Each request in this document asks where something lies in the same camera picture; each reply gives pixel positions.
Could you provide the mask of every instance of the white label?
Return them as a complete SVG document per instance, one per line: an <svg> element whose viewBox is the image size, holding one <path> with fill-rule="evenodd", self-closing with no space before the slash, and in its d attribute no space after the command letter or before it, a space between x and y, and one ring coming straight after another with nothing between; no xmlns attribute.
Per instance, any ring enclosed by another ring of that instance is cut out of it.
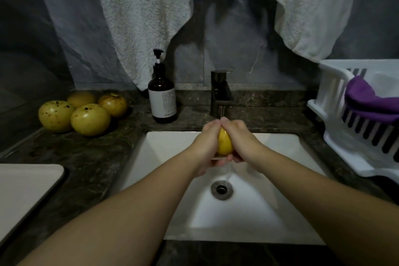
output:
<svg viewBox="0 0 399 266"><path fill-rule="evenodd" d="M177 113L175 89L156 92L148 90L151 103L151 112L154 117L167 118Z"/></svg>

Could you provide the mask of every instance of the person's right arm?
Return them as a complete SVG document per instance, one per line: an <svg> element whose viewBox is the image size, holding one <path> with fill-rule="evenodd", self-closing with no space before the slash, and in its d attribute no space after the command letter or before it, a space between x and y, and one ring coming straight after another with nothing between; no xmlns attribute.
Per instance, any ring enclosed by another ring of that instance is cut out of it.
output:
<svg viewBox="0 0 399 266"><path fill-rule="evenodd" d="M241 158L263 173L347 265L399 265L399 207L263 145L241 120L221 123Z"/></svg>

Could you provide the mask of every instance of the faucet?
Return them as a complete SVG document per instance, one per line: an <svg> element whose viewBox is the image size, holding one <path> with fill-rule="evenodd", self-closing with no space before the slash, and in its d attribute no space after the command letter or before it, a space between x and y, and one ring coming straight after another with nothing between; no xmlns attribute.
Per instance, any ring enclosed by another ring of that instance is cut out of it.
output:
<svg viewBox="0 0 399 266"><path fill-rule="evenodd" d="M222 118L225 115L226 105L233 104L232 92L226 81L230 71L213 70L211 72L211 116Z"/></svg>

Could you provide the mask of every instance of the person's right hand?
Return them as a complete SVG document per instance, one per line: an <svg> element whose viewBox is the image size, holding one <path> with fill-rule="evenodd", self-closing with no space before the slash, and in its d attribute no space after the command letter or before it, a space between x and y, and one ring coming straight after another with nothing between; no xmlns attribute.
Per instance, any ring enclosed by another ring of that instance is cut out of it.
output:
<svg viewBox="0 0 399 266"><path fill-rule="evenodd" d="M259 153L267 148L247 128L242 120L230 121L226 117L220 119L222 127L229 135L233 148L237 154L233 154L235 162L245 161L254 165Z"/></svg>

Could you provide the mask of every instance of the wall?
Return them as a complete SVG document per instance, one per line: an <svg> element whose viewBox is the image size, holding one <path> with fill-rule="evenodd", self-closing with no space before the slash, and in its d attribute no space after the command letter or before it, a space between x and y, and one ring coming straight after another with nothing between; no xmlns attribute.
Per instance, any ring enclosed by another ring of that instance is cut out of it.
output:
<svg viewBox="0 0 399 266"><path fill-rule="evenodd" d="M134 88L117 60L99 0L45 0L79 88ZM166 63L178 87L209 86L228 69L237 88L305 89L317 65L286 49L273 31L274 0L194 0L194 15L172 39ZM395 58L398 0L354 0L331 58Z"/></svg>
<svg viewBox="0 0 399 266"><path fill-rule="evenodd" d="M0 151L40 127L37 109L73 86L43 0L0 0Z"/></svg>

